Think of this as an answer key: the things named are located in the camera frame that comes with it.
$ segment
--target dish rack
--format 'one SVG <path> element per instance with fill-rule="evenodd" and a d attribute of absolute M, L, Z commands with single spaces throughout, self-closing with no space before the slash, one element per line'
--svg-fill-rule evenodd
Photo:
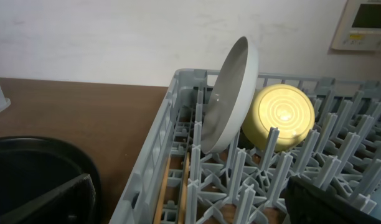
<path fill-rule="evenodd" d="M 152 223 L 164 170 L 171 165 L 161 223 L 178 221 L 186 152 L 190 152 L 185 223 L 268 223 L 273 207 L 289 223 L 283 198 L 294 175 L 370 213 L 381 185 L 381 83 L 262 73 L 257 89 L 286 83 L 311 100 L 316 123 L 288 152 L 275 153 L 279 130 L 266 149 L 240 148 L 239 130 L 220 154 L 203 154 L 204 111 L 218 70 L 175 72 L 110 223 Z"/>

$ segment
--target brown table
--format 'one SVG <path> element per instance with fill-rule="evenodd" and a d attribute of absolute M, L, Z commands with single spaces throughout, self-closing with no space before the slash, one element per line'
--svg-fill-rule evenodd
<path fill-rule="evenodd" d="M 100 172 L 108 223 L 167 88 L 13 78 L 0 84 L 12 102 L 0 113 L 0 137 L 46 136 L 85 151 Z"/>

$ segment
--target yellow label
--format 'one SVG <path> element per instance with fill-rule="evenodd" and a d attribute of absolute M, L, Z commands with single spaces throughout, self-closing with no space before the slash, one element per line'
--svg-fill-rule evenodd
<path fill-rule="evenodd" d="M 350 34 L 351 40 L 362 40 L 365 37 L 363 34 Z"/>

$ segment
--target white plate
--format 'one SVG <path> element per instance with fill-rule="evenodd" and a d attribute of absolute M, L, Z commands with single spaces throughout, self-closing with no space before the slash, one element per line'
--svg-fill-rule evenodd
<path fill-rule="evenodd" d="M 230 144 L 252 102 L 257 76 L 257 50 L 250 39 L 241 37 L 225 59 L 207 105 L 203 153 L 222 152 Z"/>

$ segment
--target wall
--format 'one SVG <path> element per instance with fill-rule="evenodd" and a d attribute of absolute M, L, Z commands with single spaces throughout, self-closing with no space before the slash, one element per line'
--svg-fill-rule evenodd
<path fill-rule="evenodd" d="M 0 0 L 0 77 L 167 86 L 249 35 L 260 71 L 381 79 L 381 53 L 329 46 L 345 0 Z"/>

